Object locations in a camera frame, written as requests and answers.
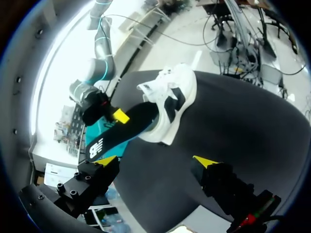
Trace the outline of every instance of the robotic arm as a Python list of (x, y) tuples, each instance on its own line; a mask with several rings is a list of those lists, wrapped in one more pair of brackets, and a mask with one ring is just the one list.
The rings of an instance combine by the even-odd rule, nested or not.
[(90, 11), (88, 30), (97, 30), (94, 38), (95, 56), (88, 62), (89, 71), (84, 80), (76, 80), (69, 87), (70, 98), (81, 107), (81, 117), (87, 125), (93, 125), (101, 117), (108, 122), (118, 120), (122, 123), (128, 117), (118, 108), (111, 106), (106, 93), (94, 87), (97, 81), (110, 81), (116, 75), (116, 66), (112, 56), (110, 26), (112, 19), (102, 15), (113, 0), (96, 0)]
[(234, 218), (227, 233), (264, 233), (265, 222), (276, 219), (271, 214), (281, 198), (267, 190), (254, 195), (254, 185), (237, 178), (231, 165), (194, 156), (191, 169), (206, 196)]

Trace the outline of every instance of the new balance logo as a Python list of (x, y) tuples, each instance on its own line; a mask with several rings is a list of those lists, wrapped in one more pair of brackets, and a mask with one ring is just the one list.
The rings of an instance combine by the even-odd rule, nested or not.
[(90, 157), (90, 159), (94, 158), (102, 150), (103, 150), (103, 139), (101, 138), (97, 143), (95, 143), (89, 149), (89, 157)]

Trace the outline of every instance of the shoe insole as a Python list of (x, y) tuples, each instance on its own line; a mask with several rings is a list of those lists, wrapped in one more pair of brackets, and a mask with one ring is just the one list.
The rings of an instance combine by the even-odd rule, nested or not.
[(145, 102), (134, 106), (126, 114), (130, 117), (126, 124), (117, 122), (87, 145), (87, 160), (94, 162), (121, 143), (136, 138), (152, 124), (158, 115), (158, 108), (155, 103)]
[[(108, 123), (104, 117), (100, 118), (95, 124), (88, 126), (86, 128), (86, 146), (88, 146), (88, 144), (90, 144), (95, 138), (97, 138), (99, 135), (101, 135), (102, 133), (106, 132), (107, 130), (109, 130), (111, 127), (114, 126), (114, 123)], [(114, 147), (113, 149), (107, 151), (101, 158), (99, 159), (104, 159), (104, 158), (108, 158), (111, 156), (118, 156), (118, 157), (122, 157), (123, 153), (126, 149), (128, 142), (123, 142), (119, 145), (117, 145), (116, 147)]]

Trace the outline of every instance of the cable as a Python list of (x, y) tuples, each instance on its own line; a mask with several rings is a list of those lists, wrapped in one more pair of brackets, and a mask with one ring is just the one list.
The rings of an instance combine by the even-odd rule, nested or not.
[(298, 73), (300, 73), (305, 67), (306, 67), (307, 64), (305, 64), (299, 71), (295, 72), (295, 73), (291, 73), (291, 74), (287, 74), (287, 73), (284, 73), (282, 71), (280, 71), (283, 75), (288, 75), (288, 76), (292, 76), (292, 75), (296, 75)]
[[(129, 17), (126, 17), (126, 16), (121, 16), (121, 15), (112, 14), (112, 15), (106, 15), (106, 16), (104, 16), (103, 18), (109, 17), (109, 16), (119, 16), (119, 17), (127, 18), (127, 19), (129, 19), (129, 20), (131, 20), (131, 21), (133, 21), (133, 22), (139, 23), (139, 24), (141, 24), (141, 25), (143, 25), (143, 26), (145, 26), (145, 27), (147, 27), (147, 28), (153, 29), (153, 27), (150, 27), (150, 26), (148, 26), (148, 25), (146, 25), (146, 24), (144, 24), (144, 23), (141, 23), (141, 22), (139, 22), (139, 21), (137, 21), (137, 20), (135, 20), (135, 19), (132, 19), (132, 18), (129, 18)], [(159, 34), (161, 34), (161, 35), (163, 35), (163, 36), (165, 36), (165, 37), (167, 37), (167, 38), (169, 38), (169, 39), (172, 39), (172, 40), (174, 40), (174, 41), (177, 41), (177, 42), (179, 42), (179, 43), (182, 43), (182, 44), (185, 44), (185, 45), (191, 45), (191, 46), (203, 46), (203, 45), (209, 44), (209, 43), (211, 43), (211, 42), (213, 42), (213, 41), (215, 40), (215, 39), (214, 39), (214, 40), (211, 40), (211, 41), (209, 41), (209, 42), (207, 42), (207, 43), (204, 43), (204, 44), (192, 44), (192, 43), (187, 43), (187, 42), (184, 42), (184, 41), (175, 39), (175, 38), (173, 38), (173, 37), (171, 37), (171, 36), (169, 36), (169, 35), (166, 35), (166, 34), (160, 32), (160, 31), (158, 31), (158, 30), (154, 30), (154, 32), (159, 33)]]

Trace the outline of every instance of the white floor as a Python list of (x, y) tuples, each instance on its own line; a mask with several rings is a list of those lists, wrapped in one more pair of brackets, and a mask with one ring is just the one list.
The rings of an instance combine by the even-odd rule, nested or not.
[[(247, 8), (243, 10), (252, 27), (245, 19), (245, 23), (249, 30), (255, 34), (261, 29), (261, 22), (257, 10)], [(207, 14), (202, 7), (194, 6), (189, 11), (184, 11), (179, 15), (175, 15), (170, 23), (162, 24), (157, 30), (176, 38), (180, 41), (203, 44), (202, 31), (207, 20)], [(213, 40), (217, 33), (211, 30), (214, 23), (213, 17), (207, 23), (205, 30), (205, 40), (209, 42)], [(295, 73), (305, 64), (300, 56), (294, 54), (288, 36), (284, 32), (280, 32), (280, 39), (277, 37), (277, 28), (268, 25), (268, 39), (275, 49), (280, 69), (283, 73)], [(219, 74), (219, 67), (214, 65), (210, 56), (210, 50), (205, 46), (191, 46), (176, 42), (161, 34), (154, 33), (151, 36), (154, 42), (153, 46), (145, 44), (143, 49), (132, 63), (130, 71), (162, 69), (165, 66), (174, 66), (177, 63), (187, 63), (194, 70), (205, 71)], [(288, 102), (292, 103), (303, 114), (311, 108), (309, 97), (311, 93), (310, 76), (307, 69), (303, 69), (300, 73), (292, 76), (283, 75), (285, 87), (288, 89)]]

